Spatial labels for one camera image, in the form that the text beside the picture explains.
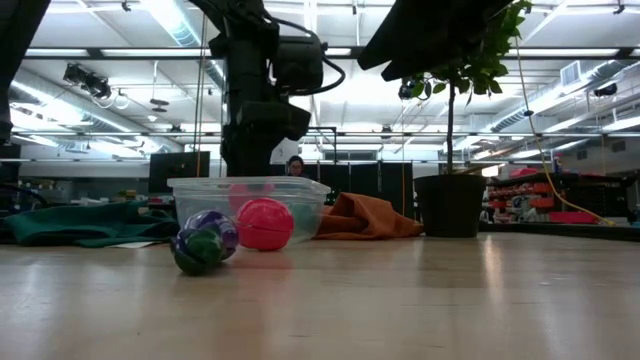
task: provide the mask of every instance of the potted plant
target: potted plant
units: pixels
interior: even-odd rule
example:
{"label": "potted plant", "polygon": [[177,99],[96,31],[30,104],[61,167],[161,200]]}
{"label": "potted plant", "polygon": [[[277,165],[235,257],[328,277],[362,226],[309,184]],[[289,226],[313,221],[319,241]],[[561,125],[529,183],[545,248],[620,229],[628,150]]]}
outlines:
{"label": "potted plant", "polygon": [[469,93],[467,105],[474,95],[502,93],[496,78],[507,75],[508,70],[500,60],[511,49],[511,38],[520,36],[518,25],[524,21],[520,12],[531,6],[526,0],[511,3],[488,21],[486,30],[479,35],[478,46],[460,50],[461,55],[445,65],[403,79],[403,84],[409,84],[411,97],[424,99],[447,87],[449,90],[446,174],[415,179],[427,236],[475,237],[478,233],[486,183],[482,176],[454,173],[452,132],[456,89],[460,94]]}

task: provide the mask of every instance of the toy ball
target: toy ball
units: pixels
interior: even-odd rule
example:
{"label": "toy ball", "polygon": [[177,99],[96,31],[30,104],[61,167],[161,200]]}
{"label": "toy ball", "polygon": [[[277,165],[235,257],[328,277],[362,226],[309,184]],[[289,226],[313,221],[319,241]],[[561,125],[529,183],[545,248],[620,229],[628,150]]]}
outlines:
{"label": "toy ball", "polygon": [[212,229],[221,238],[226,249],[222,260],[228,259],[236,252],[236,247],[238,246],[236,227],[229,218],[217,211],[205,210],[191,216],[185,222],[182,231],[178,233],[178,237],[186,239],[194,230],[204,229]]}
{"label": "toy ball", "polygon": [[237,213],[248,201],[269,196],[275,190],[274,184],[233,184],[229,188],[229,206]]}
{"label": "toy ball", "polygon": [[201,275],[229,258],[238,244],[235,226],[224,215],[204,211],[187,220],[171,242],[178,267],[189,275]]}
{"label": "toy ball", "polygon": [[240,244],[260,251],[280,250],[293,233],[293,216],[283,203],[255,199],[245,203],[236,219]]}

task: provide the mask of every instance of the clear plastic bin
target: clear plastic bin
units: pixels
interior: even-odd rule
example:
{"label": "clear plastic bin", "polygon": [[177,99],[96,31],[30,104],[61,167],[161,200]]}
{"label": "clear plastic bin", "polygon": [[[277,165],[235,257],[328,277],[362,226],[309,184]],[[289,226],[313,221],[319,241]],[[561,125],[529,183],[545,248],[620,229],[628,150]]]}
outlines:
{"label": "clear plastic bin", "polygon": [[217,210],[235,220],[247,201],[268,197],[289,207],[294,232],[289,244],[311,239],[320,226],[322,209],[331,189],[292,176],[169,179],[176,200],[178,222],[203,210]]}

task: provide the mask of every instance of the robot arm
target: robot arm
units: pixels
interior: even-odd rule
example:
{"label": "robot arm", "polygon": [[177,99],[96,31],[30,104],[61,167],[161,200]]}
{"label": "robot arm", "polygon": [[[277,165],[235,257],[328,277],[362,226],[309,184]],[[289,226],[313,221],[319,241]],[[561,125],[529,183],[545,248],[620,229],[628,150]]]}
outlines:
{"label": "robot arm", "polygon": [[[223,101],[229,110],[221,152],[227,175],[269,175],[271,151],[285,137],[299,140],[309,127],[311,114],[290,105],[288,96],[329,90],[344,80],[344,72],[334,67],[341,72],[341,79],[321,88],[326,45],[316,34],[272,17],[262,0],[191,2],[220,30],[209,48],[214,57],[226,61]],[[279,23],[297,27],[309,36],[281,37]],[[275,84],[269,79],[268,62]]]}

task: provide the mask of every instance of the red object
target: red object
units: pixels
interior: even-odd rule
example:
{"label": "red object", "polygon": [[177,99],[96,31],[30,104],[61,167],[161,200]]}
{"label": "red object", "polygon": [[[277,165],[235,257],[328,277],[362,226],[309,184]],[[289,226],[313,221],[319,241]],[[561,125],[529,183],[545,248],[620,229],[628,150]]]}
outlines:
{"label": "red object", "polygon": [[583,212],[552,212],[549,219],[554,223],[562,224],[597,224],[595,216]]}
{"label": "red object", "polygon": [[537,198],[537,199],[531,199],[531,201],[529,202],[529,205],[535,208],[551,208],[554,206],[554,201],[552,197]]}
{"label": "red object", "polygon": [[490,203],[490,205],[494,209],[502,209],[504,207],[507,207],[507,202],[506,201],[492,201]]}
{"label": "red object", "polygon": [[249,200],[238,211],[240,245],[260,251],[280,250],[293,234],[293,215],[283,203],[261,198]]}
{"label": "red object", "polygon": [[233,184],[229,188],[229,206],[231,211],[236,213],[242,205],[248,201],[256,200],[269,196],[275,189],[273,184],[264,184],[263,186],[255,185],[247,186],[246,184]]}
{"label": "red object", "polygon": [[533,174],[537,174],[537,173],[538,173],[538,170],[536,170],[536,169],[529,169],[529,168],[516,169],[516,170],[513,170],[512,172],[509,173],[509,178],[512,179],[514,177],[533,175]]}

